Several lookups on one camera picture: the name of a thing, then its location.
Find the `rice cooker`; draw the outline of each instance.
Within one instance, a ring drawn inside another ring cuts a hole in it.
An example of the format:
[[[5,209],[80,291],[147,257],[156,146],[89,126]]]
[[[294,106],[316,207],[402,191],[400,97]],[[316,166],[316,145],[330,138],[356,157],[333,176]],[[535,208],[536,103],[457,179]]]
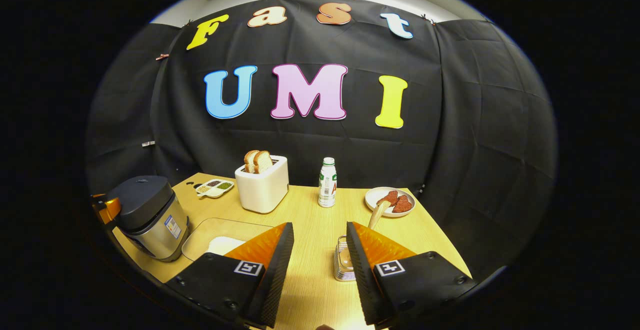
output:
[[[133,177],[107,196],[119,198],[121,211],[116,225],[137,248],[160,261],[180,257],[189,233],[189,218],[166,177]]]

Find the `black fabric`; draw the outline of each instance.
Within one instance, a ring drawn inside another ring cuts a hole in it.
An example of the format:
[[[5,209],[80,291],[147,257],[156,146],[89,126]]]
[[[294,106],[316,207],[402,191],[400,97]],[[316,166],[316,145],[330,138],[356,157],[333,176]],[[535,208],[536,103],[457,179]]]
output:
[[[261,0],[208,15],[185,29],[167,62],[154,112],[158,152],[181,163],[198,164],[205,173],[233,177],[246,152],[268,150],[288,158],[291,184],[306,186],[317,184],[322,158],[331,156],[336,160],[340,187],[396,186],[418,191],[429,169],[441,111],[434,29],[415,15],[366,1],[348,1],[352,21],[347,25],[318,23],[316,15],[322,4],[344,1]],[[279,25],[247,26],[254,12],[270,6],[286,8],[288,19]],[[380,18],[387,12],[412,18],[407,28],[413,33],[412,40],[391,33],[386,20]],[[206,43],[186,50],[197,24],[225,14],[229,19]],[[293,102],[293,118],[272,118],[278,81],[272,69],[287,63],[298,65],[309,82],[323,65],[347,66],[349,72],[342,82],[346,118],[320,120],[313,113],[303,118]],[[222,99],[231,104],[238,88],[233,71],[247,65],[258,67],[247,111],[229,120],[212,117],[205,106],[204,76],[227,71]],[[375,124],[382,105],[381,75],[408,83],[402,95],[405,124],[401,129]]]
[[[459,20],[435,29],[443,111],[420,202],[483,279],[515,258],[546,211],[553,109],[531,62],[496,26]]]
[[[149,24],[122,49],[91,104],[86,173],[92,193],[106,193],[138,175],[156,175],[150,103],[161,62],[179,28]]]

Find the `meat slice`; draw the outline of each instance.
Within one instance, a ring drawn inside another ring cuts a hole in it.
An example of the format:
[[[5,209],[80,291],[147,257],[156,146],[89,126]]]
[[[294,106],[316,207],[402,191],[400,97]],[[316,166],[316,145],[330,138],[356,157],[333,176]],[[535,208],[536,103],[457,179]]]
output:
[[[385,200],[391,202],[391,205],[389,205],[389,207],[395,206],[395,203],[398,202],[398,191],[389,191],[389,193],[385,197],[380,198],[380,200],[378,200],[375,205],[380,205],[380,202]]]
[[[402,195],[398,198],[398,202],[395,204],[395,207],[393,208],[393,212],[405,213],[409,211],[412,207],[413,205],[411,205],[411,202],[409,202],[409,199],[407,198],[407,196]]]

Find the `blue letter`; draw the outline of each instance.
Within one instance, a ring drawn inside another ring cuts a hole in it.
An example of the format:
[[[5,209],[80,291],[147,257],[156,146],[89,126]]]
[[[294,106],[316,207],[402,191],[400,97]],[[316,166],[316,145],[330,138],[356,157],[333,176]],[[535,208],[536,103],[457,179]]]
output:
[[[386,25],[389,26],[391,32],[402,38],[413,38],[413,34],[405,31],[403,25],[409,26],[409,22],[400,18],[395,13],[381,13],[380,17],[386,18]]]
[[[227,78],[226,71],[216,71],[204,77],[206,82],[206,110],[215,118],[234,118],[242,115],[251,102],[251,75],[258,70],[256,66],[236,68],[233,74],[238,77],[238,100],[227,105],[222,102],[222,80]]]

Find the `wooden handle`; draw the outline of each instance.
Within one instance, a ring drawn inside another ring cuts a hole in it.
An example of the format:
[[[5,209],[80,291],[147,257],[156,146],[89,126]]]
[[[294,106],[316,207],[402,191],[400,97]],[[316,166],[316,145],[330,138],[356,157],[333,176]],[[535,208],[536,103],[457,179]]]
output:
[[[389,201],[382,201],[380,202],[380,204],[375,207],[375,210],[373,211],[373,214],[371,214],[371,219],[369,219],[368,221],[368,227],[370,229],[373,230],[373,227],[376,225],[376,223],[378,222],[378,220],[380,219],[380,216],[382,216],[382,213],[385,212],[388,208],[389,205],[391,205],[391,202]]]

